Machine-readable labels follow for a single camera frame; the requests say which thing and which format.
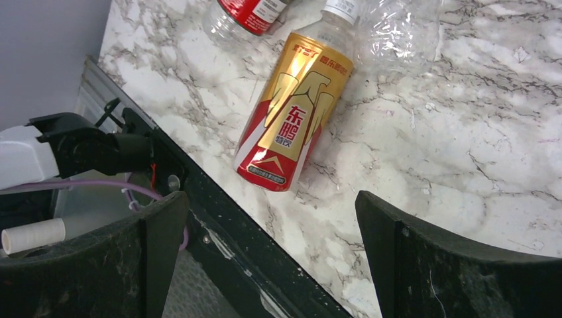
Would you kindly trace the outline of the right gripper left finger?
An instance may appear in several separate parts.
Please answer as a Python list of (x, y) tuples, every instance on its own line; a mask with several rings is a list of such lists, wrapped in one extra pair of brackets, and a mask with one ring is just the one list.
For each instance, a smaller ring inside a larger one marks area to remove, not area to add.
[(176, 191), (30, 256), (1, 259), (2, 317), (160, 317), (189, 211)]

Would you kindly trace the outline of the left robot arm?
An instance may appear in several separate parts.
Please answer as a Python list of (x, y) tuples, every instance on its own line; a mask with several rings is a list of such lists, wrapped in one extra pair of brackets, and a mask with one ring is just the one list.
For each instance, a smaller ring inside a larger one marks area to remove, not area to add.
[(149, 137), (106, 133), (76, 113), (37, 117), (1, 131), (1, 189), (91, 170), (106, 176), (142, 172), (153, 162)]

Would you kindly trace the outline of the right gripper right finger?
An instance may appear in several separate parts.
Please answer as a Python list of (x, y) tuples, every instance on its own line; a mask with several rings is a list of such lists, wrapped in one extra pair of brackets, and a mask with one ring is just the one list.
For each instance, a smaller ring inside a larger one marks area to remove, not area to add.
[(490, 246), (360, 191), (355, 210), (383, 317), (560, 317), (561, 260)]

